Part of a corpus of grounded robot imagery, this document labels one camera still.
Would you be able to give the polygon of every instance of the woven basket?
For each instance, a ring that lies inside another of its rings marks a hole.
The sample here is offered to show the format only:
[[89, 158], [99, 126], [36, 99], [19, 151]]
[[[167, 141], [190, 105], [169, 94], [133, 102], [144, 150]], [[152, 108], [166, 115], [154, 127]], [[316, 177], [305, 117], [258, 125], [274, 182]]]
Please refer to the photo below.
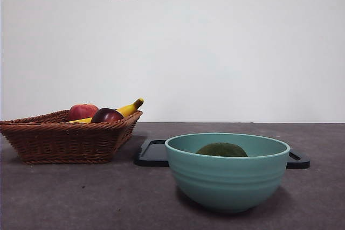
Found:
[[0, 132], [26, 164], [101, 164], [132, 136], [142, 111], [114, 123], [67, 123], [68, 110], [0, 121]]

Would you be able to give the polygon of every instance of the teal bowl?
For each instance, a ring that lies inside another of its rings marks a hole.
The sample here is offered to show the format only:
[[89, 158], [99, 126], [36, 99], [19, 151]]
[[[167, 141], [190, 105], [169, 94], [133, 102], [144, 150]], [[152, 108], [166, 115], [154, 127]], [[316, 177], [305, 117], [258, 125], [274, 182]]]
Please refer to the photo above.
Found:
[[[203, 146], [226, 142], [239, 145], [248, 157], [199, 155]], [[165, 142], [169, 167], [177, 186], [189, 198], [211, 210], [237, 213], [255, 207], [278, 188], [290, 147], [263, 136], [199, 133]]]

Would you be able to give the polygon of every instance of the apple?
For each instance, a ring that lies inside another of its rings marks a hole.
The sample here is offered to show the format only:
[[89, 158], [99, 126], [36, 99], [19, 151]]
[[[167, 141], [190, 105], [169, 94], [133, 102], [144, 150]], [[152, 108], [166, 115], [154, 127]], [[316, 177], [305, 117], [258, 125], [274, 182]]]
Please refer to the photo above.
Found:
[[123, 119], [121, 113], [117, 110], [110, 109], [110, 108], [101, 108], [96, 112], [92, 119], [92, 122], [114, 122]]
[[93, 104], [83, 103], [83, 104], [75, 104], [70, 108], [68, 112], [68, 120], [80, 120], [85, 118], [90, 118], [95, 115], [98, 111], [98, 107]]

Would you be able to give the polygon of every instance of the gray floor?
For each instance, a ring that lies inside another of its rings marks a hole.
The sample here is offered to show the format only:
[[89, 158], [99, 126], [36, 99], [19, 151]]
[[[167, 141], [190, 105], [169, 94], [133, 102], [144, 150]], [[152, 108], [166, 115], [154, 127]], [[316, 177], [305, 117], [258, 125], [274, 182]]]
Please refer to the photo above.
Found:
[[[310, 157], [276, 193], [236, 215], [208, 211], [169, 168], [133, 164], [146, 139], [198, 132], [277, 138]], [[1, 139], [1, 229], [345, 229], [345, 124], [138, 123], [112, 162], [26, 165]]]

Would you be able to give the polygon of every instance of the avocado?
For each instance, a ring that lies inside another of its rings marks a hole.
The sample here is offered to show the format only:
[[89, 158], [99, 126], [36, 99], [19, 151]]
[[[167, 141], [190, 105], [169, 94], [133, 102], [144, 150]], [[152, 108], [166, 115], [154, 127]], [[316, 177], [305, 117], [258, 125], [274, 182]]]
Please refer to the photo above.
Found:
[[247, 157], [247, 153], [238, 145], [231, 143], [211, 143], [197, 152], [200, 155], [209, 156], [232, 156], [232, 157]]

